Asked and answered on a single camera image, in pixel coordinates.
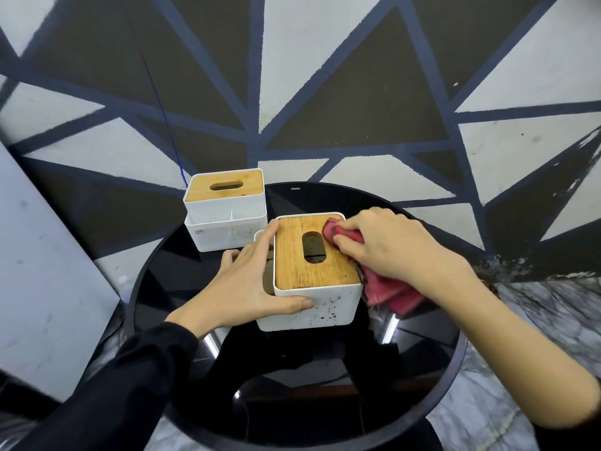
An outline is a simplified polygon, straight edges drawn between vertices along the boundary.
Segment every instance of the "pink cloth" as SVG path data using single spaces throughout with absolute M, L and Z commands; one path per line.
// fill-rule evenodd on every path
M 321 234 L 327 242 L 334 243 L 335 235 L 343 235 L 359 243 L 364 243 L 360 231 L 350 231 L 338 226 L 335 218 L 329 218 L 323 227 Z M 373 307 L 379 303 L 386 303 L 395 313 L 405 315 L 417 307 L 425 297 L 408 283 L 394 278 L 383 277 L 372 271 L 369 267 L 359 265 L 365 277 L 365 296 L 367 305 Z

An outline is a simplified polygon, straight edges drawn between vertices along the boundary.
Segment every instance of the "black sleeve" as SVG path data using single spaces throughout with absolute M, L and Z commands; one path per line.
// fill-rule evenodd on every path
M 592 418 L 575 428 L 544 429 L 534 425 L 534 434 L 540 451 L 587 449 L 601 439 L 601 405 Z
M 196 337 L 173 323 L 134 335 L 14 451 L 144 450 L 197 347 Z

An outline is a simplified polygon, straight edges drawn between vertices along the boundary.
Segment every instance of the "glossy black tabletop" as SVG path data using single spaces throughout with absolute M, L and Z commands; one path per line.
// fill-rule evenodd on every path
M 266 186 L 267 216 L 341 212 L 377 196 L 321 183 Z M 129 333 L 161 323 L 219 269 L 221 251 L 199 253 L 184 225 L 166 237 L 136 281 Z M 372 449 L 405 432 L 441 400 L 466 340 L 446 313 L 425 301 L 398 319 L 361 301 L 347 326 L 264 333 L 256 322 L 216 329 L 201 342 L 189 382 L 166 414 L 208 448 Z

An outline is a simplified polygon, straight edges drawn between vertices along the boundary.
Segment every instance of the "wood grain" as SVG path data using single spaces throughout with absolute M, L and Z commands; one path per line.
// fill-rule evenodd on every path
M 316 286 L 360 283 L 355 264 L 325 239 L 326 259 L 319 264 L 305 260 L 302 236 L 308 232 L 321 234 L 328 218 L 340 215 L 312 215 L 280 218 L 275 235 L 275 285 L 281 290 Z
M 212 190 L 211 186 L 218 183 L 242 182 L 240 188 L 228 190 Z M 252 196 L 263 193 L 263 174 L 261 171 L 240 171 L 238 173 L 220 173 L 195 177 L 190 183 L 186 196 L 187 203 L 196 201 L 234 198 L 237 196 Z

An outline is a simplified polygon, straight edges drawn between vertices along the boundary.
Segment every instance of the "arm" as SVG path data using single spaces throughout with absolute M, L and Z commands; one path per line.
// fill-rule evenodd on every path
M 419 221 L 373 208 L 340 225 L 365 239 L 336 236 L 342 252 L 444 308 L 533 423 L 571 428 L 595 414 L 601 401 L 595 377 L 500 302 Z
M 225 251 L 221 269 L 202 292 L 165 323 L 126 341 L 15 451 L 142 451 L 171 394 L 187 380 L 199 338 L 220 326 L 313 306 L 302 296 L 275 298 L 263 290 L 269 241 L 277 230 L 276 221 L 242 252 Z

